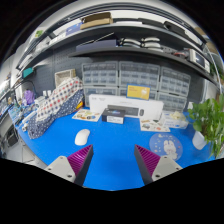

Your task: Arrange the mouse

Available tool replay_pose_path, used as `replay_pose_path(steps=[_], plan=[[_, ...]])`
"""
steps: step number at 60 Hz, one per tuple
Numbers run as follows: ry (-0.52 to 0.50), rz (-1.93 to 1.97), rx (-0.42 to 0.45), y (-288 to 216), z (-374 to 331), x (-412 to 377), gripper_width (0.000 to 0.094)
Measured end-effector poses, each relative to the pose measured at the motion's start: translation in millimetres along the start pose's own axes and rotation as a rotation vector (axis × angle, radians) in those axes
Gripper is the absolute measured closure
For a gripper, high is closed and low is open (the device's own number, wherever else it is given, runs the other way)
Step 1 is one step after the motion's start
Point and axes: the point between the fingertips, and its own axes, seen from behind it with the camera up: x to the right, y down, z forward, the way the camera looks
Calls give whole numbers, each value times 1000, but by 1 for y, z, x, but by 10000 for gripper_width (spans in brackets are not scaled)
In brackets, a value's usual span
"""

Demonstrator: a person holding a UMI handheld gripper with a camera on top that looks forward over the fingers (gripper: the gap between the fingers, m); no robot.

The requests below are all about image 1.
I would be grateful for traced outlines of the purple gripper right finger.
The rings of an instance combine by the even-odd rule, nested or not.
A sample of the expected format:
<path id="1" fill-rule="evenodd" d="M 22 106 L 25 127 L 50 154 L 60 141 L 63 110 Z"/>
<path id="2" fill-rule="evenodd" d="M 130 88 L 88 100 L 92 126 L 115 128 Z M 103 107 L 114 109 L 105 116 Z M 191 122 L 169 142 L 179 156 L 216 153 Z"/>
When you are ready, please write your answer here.
<path id="1" fill-rule="evenodd" d="M 134 155 L 145 185 L 182 169 L 168 156 L 159 156 L 139 145 L 135 145 Z"/>

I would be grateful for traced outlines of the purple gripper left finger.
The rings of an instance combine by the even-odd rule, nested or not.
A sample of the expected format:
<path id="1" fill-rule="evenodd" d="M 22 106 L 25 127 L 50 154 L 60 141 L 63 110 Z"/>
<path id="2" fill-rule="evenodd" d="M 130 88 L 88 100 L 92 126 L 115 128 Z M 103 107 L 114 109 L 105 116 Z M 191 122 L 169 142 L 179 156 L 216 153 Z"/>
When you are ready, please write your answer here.
<path id="1" fill-rule="evenodd" d="M 45 170 L 69 182 L 82 186 L 84 184 L 91 160 L 93 146 L 86 146 L 68 157 L 59 156 Z"/>

